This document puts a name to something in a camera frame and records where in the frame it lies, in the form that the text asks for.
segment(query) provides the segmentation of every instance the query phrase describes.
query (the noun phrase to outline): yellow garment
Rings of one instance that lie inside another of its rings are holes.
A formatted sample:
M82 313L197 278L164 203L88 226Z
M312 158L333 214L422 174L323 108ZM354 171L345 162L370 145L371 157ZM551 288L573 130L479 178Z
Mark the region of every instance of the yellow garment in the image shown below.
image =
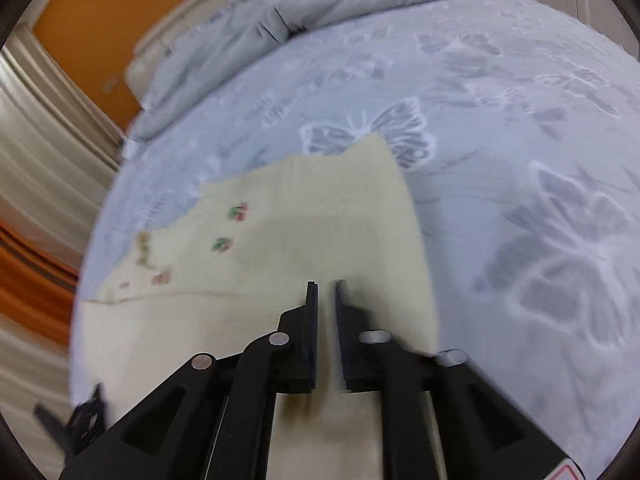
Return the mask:
M243 221L230 218L241 203ZM219 238L231 247L212 251ZM222 358L276 330L284 310L304 303L306 282L318 282L318 389L278 396L268 477L382 478L378 396L340 393L338 279L380 326L436 349L413 205L377 135L339 156L292 156L208 184L187 216L139 236L96 301L82 305L90 377L119 418L194 354Z

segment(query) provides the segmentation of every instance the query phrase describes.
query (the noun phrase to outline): gray blanket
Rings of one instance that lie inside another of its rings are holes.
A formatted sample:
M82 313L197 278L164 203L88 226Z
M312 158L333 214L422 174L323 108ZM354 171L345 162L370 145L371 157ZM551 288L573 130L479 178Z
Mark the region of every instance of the gray blanket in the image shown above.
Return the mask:
M134 143L153 138L292 34L428 1L236 0L174 44L154 75L129 137Z

